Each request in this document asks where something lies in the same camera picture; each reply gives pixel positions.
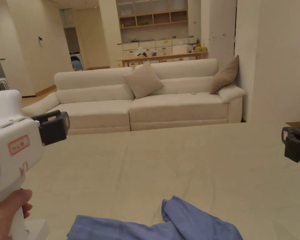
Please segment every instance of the ceiling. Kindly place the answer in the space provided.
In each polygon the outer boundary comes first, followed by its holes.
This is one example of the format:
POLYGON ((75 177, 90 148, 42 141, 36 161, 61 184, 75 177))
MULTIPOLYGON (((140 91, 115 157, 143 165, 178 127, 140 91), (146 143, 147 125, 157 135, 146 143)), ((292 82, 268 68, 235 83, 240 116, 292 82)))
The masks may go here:
POLYGON ((98 0, 52 0, 59 4, 60 9, 72 8, 72 9, 89 9, 98 8, 98 0))

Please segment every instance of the finger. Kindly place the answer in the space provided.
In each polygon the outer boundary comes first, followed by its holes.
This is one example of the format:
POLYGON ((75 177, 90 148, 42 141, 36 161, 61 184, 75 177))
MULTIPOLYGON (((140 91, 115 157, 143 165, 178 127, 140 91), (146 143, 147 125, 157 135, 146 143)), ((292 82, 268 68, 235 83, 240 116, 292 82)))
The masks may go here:
POLYGON ((16 211, 23 205, 26 205, 32 197, 31 190, 20 189, 14 191, 6 200, 0 205, 0 209, 6 212, 6 214, 14 215, 16 211))
POLYGON ((28 218, 30 216, 30 213, 29 212, 25 212, 25 213, 23 213, 23 218, 28 218))
POLYGON ((33 205, 31 205, 30 203, 27 203, 27 204, 22 206, 22 211, 24 213, 26 213, 26 212, 30 211, 32 208, 33 208, 33 205))

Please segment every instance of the sofa armrest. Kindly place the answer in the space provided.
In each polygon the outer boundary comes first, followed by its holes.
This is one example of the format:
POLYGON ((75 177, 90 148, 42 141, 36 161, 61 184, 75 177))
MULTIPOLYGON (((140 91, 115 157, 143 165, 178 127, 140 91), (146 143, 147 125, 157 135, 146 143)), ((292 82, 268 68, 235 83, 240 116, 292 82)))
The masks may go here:
POLYGON ((25 116, 37 116, 44 114, 45 112, 53 109, 55 106, 59 105, 59 100, 56 93, 53 92, 47 95, 44 99, 36 102, 28 107, 22 108, 23 115, 25 116))
POLYGON ((223 103, 230 103, 234 99, 244 96, 246 92, 236 85, 230 84, 221 88, 218 94, 221 97, 223 103))

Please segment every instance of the washing machine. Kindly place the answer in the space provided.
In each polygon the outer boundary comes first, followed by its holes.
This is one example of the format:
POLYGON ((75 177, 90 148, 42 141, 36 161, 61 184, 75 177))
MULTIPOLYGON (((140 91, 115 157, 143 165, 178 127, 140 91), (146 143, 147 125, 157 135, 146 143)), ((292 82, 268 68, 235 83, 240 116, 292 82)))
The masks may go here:
POLYGON ((82 64, 82 67, 84 68, 81 52, 70 52, 70 58, 71 61, 79 61, 82 64))

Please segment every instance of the sofa backrest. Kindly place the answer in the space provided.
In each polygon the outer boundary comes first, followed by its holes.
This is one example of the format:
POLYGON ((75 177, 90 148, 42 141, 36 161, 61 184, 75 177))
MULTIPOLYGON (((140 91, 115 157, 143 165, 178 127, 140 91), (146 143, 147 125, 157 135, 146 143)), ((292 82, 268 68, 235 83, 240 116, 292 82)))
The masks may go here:
POLYGON ((217 59, 151 64, 159 79, 210 77, 218 72, 217 59))
POLYGON ((178 94, 178 93, 206 93, 210 91, 213 77, 184 77, 161 80, 164 87, 150 95, 178 94))
POLYGON ((131 67, 78 72, 60 72, 54 81, 60 104, 134 99, 134 94, 123 78, 131 67))
POLYGON ((155 63, 151 66, 164 87, 150 95, 209 92, 213 76, 218 72, 217 59, 155 63))

